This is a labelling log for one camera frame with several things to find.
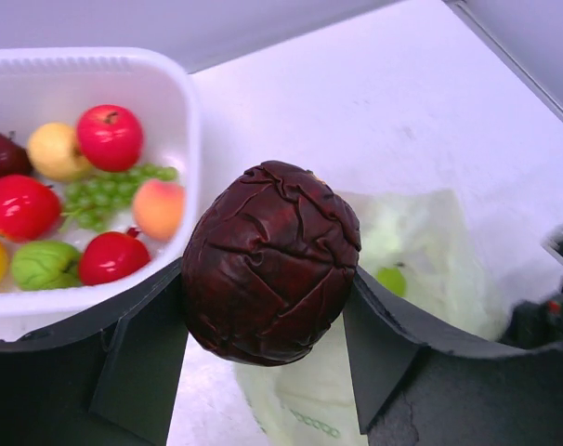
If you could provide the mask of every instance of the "red apple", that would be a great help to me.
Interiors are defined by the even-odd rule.
[[[143,129],[137,117],[118,105],[98,105],[77,123],[81,152],[97,169],[124,172],[141,156]]]
[[[92,240],[79,261],[83,285],[118,281],[150,263],[148,248],[141,241],[121,232],[104,232]]]
[[[59,223],[60,199],[24,175],[0,178],[0,235],[14,243],[38,239]]]

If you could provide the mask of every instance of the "white wall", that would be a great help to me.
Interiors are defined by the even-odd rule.
[[[446,0],[466,10],[563,109],[563,0]]]
[[[0,48],[141,46],[197,71],[395,0],[4,0]]]

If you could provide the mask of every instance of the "dark red egg-shaped object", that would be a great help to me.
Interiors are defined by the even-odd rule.
[[[311,172],[269,161],[203,214],[182,257],[190,333],[217,356],[264,366],[305,357],[341,313],[360,222]]]

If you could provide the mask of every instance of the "white plastic container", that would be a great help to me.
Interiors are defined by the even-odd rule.
[[[190,238],[201,183],[200,113],[190,79],[179,65],[136,48],[0,50],[0,132],[14,131],[22,146],[39,125],[52,121],[74,125],[85,110],[104,103],[124,106],[137,115],[146,137],[142,161],[177,168],[187,191],[182,224],[166,246],[154,251],[148,266],[118,282],[0,293],[0,338],[60,320],[142,282],[181,256]],[[112,229],[126,224],[121,218],[120,227]],[[86,244],[93,236],[78,232],[63,240]]]

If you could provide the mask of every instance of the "plastic bag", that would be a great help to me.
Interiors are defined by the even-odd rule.
[[[364,269],[375,275],[399,265],[405,299],[474,335],[493,339],[502,332],[506,311],[474,254],[452,191],[341,195],[360,219]],[[342,318],[301,361],[235,369],[273,446],[368,445],[358,426]]]

